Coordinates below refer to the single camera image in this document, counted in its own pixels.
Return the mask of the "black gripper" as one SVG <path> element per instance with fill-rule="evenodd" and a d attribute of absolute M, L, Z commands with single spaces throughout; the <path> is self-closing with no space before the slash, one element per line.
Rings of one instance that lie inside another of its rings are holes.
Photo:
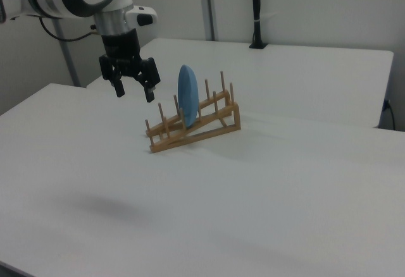
<path fill-rule="evenodd" d="M 102 35 L 106 54 L 99 57 L 101 74 L 104 80 L 114 87 L 116 96 L 125 95 L 121 75 L 135 77 L 143 86 L 146 101 L 154 100 L 154 90 L 161 79 L 153 58 L 140 57 L 140 45 L 137 30 L 133 29 L 121 35 Z"/>

